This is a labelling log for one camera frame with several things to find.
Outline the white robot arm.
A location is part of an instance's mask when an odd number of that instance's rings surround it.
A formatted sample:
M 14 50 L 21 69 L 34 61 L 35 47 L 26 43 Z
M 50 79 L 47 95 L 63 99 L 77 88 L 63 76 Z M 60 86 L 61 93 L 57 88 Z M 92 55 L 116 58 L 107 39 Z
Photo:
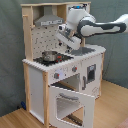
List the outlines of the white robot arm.
M 73 6 L 67 15 L 65 24 L 59 25 L 56 37 L 73 50 L 80 48 L 81 39 L 100 34 L 128 33 L 128 14 L 123 14 L 117 20 L 107 23 L 97 23 L 84 7 Z

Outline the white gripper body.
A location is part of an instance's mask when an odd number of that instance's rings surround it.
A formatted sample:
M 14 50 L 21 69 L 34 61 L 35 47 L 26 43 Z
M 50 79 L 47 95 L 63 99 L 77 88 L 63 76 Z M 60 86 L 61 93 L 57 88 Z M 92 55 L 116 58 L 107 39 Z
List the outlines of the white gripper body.
M 67 44 L 72 49 L 77 50 L 80 47 L 81 40 L 74 36 L 74 32 L 68 29 L 65 24 L 58 26 L 56 37 L 60 42 Z

